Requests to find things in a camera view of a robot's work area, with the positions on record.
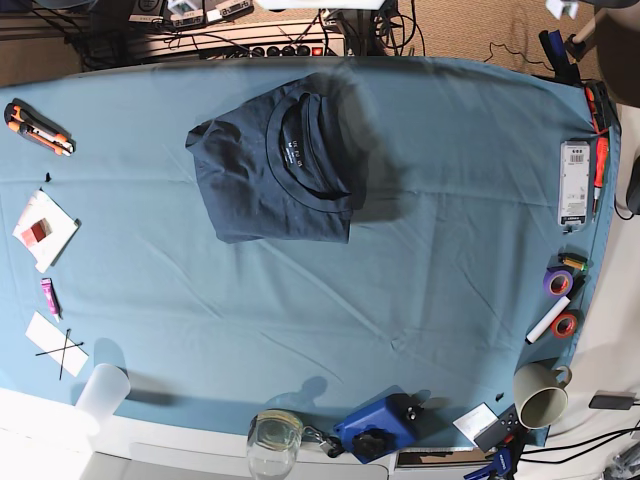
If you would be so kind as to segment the orange black tool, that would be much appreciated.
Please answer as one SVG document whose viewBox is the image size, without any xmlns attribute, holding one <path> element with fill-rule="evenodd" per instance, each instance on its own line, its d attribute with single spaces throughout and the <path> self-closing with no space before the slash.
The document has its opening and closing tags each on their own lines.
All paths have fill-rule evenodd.
<svg viewBox="0 0 640 480">
<path fill-rule="evenodd" d="M 584 93 L 594 132 L 598 135 L 607 133 L 612 124 L 613 114 L 605 84 L 601 81 L 587 81 L 584 84 Z"/>
</svg>

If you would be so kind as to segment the small pink tube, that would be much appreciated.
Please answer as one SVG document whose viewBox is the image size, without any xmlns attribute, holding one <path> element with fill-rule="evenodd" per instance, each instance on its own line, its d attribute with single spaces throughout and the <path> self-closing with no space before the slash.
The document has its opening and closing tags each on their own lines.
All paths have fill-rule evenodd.
<svg viewBox="0 0 640 480">
<path fill-rule="evenodd" d="M 50 278 L 43 278 L 40 281 L 40 285 L 45 295 L 49 311 L 56 322 L 59 323 L 61 320 L 61 309 L 55 293 L 53 282 Z"/>
</svg>

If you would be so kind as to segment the white paper with red square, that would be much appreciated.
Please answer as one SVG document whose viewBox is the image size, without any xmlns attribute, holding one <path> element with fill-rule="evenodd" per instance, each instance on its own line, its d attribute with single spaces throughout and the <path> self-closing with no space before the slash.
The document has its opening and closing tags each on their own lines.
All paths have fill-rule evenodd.
<svg viewBox="0 0 640 480">
<path fill-rule="evenodd" d="M 40 273 L 56 261 L 79 228 L 55 201 L 36 190 L 27 202 L 12 235 L 33 255 Z"/>
</svg>

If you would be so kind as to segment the white marker pen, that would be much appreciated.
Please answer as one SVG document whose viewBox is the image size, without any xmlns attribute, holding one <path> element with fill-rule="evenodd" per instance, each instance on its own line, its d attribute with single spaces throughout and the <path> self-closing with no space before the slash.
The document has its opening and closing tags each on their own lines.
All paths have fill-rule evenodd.
<svg viewBox="0 0 640 480">
<path fill-rule="evenodd" d="M 566 309 L 570 302 L 571 299 L 568 296 L 559 297 L 549 311 L 528 331 L 525 336 L 525 343 L 535 343 L 551 326 L 553 321 Z"/>
</svg>

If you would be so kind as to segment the translucent plastic cup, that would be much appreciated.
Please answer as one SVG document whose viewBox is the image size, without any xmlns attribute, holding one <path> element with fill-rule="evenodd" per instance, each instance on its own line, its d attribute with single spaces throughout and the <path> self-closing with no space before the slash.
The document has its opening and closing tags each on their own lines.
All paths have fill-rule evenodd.
<svg viewBox="0 0 640 480">
<path fill-rule="evenodd" d="M 98 364 L 91 373 L 76 404 L 81 431 L 97 435 L 131 391 L 127 374 L 111 364 Z"/>
</svg>

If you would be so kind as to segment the black adapter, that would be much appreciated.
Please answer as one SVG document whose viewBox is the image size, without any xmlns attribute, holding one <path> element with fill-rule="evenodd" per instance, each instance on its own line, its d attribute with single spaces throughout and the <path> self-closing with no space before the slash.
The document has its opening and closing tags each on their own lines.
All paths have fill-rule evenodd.
<svg viewBox="0 0 640 480">
<path fill-rule="evenodd" d="M 594 410 L 626 411 L 638 405 L 639 401 L 634 393 L 597 391 L 588 407 Z"/>
</svg>

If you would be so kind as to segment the black remote control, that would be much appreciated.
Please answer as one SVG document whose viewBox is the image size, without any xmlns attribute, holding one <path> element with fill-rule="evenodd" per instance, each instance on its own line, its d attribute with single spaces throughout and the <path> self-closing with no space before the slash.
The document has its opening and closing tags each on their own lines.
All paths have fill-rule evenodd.
<svg viewBox="0 0 640 480">
<path fill-rule="evenodd" d="M 510 435 L 514 435 L 521 429 L 516 405 L 512 404 L 487 428 L 480 432 L 474 443 L 483 452 L 497 447 Z"/>
</svg>

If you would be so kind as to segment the blue plastic box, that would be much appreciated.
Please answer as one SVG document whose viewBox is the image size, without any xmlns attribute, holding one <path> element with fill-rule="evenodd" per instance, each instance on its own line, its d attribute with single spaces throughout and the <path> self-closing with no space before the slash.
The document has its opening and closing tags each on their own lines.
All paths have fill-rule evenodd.
<svg viewBox="0 0 640 480">
<path fill-rule="evenodd" d="M 396 393 L 349 414 L 333 432 L 346 452 L 368 464 L 413 444 L 422 412 L 413 396 Z"/>
</svg>

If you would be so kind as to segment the orange screwdriver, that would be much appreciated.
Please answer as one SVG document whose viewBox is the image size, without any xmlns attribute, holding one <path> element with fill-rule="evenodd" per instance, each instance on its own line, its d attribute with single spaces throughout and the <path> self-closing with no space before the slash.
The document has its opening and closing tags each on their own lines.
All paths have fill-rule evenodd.
<svg viewBox="0 0 640 480">
<path fill-rule="evenodd" d="M 592 213 L 596 215 L 600 193 L 604 182 L 606 161 L 609 154 L 609 138 L 600 136 L 596 142 L 596 170 L 594 175 L 594 192 Z"/>
</svg>

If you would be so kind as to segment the clear glass mug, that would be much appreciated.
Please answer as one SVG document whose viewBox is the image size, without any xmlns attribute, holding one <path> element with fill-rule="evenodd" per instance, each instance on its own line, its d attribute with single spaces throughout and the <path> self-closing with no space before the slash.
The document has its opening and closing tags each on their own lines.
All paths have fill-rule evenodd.
<svg viewBox="0 0 640 480">
<path fill-rule="evenodd" d="M 292 412 L 268 409 L 251 421 L 246 458 L 254 479 L 285 479 L 296 463 L 304 426 Z"/>
</svg>

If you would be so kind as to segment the white power strip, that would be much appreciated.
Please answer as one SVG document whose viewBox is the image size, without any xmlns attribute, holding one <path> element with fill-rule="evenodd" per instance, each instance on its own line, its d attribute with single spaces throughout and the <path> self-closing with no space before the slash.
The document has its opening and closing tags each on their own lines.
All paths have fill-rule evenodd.
<svg viewBox="0 0 640 480">
<path fill-rule="evenodd" d="M 127 51 L 136 60 L 176 55 L 207 54 L 236 49 L 247 54 L 273 56 L 287 48 L 293 56 L 345 56 L 345 36 L 321 25 L 317 19 L 254 24 L 225 24 L 177 33 L 146 34 L 128 41 Z"/>
</svg>

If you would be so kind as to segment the dark blue T-shirt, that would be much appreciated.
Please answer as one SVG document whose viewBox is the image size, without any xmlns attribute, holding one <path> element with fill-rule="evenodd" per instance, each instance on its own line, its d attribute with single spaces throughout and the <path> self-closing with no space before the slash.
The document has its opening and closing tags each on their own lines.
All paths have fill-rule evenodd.
<svg viewBox="0 0 640 480">
<path fill-rule="evenodd" d="M 355 85 L 322 73 L 194 127 L 185 147 L 217 238 L 347 243 L 367 193 L 366 129 Z"/>
</svg>

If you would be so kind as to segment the blue clamp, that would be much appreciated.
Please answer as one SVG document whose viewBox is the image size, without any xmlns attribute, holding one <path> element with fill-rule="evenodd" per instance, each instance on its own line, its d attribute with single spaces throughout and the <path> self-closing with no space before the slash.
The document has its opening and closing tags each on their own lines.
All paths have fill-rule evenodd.
<svg viewBox="0 0 640 480">
<path fill-rule="evenodd" d="M 487 466 L 464 475 L 463 479 L 514 479 L 524 446 L 523 442 L 512 440 L 493 454 Z"/>
</svg>

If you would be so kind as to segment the light blue table cloth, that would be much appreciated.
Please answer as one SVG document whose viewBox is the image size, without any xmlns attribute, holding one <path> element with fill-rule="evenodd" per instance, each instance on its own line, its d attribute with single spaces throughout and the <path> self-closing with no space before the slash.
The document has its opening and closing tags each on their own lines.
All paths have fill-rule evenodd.
<svg viewBox="0 0 640 480">
<path fill-rule="evenodd" d="M 188 133 L 311 74 L 355 85 L 371 155 L 347 243 L 220 241 Z M 514 371 L 567 360 L 573 342 L 525 336 L 548 308 L 561 250 L 592 266 L 613 217 L 621 128 L 596 219 L 557 221 L 560 147 L 596 139 L 583 91 L 442 58 L 228 60 L 89 73 L 5 87 L 67 129 L 60 158 L 1 133 L 1 384 L 71 403 L 100 363 L 127 371 L 123 416 L 242 434 L 280 403 L 328 428 L 392 392 L 430 394 L 426 437 L 459 444 L 453 419 L 512 399 Z M 40 273 L 12 235 L 36 190 L 79 228 Z M 40 285 L 50 278 L 61 309 Z M 35 312 L 84 342 L 77 377 L 25 332 Z"/>
</svg>

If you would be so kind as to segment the orange black utility knife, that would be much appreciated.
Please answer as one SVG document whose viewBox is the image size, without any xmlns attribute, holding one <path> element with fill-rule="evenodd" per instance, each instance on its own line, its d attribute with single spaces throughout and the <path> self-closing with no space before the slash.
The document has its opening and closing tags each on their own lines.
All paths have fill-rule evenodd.
<svg viewBox="0 0 640 480">
<path fill-rule="evenodd" d="M 58 156 L 75 153 L 75 143 L 63 129 L 18 99 L 6 105 L 4 120 L 11 131 Z"/>
</svg>

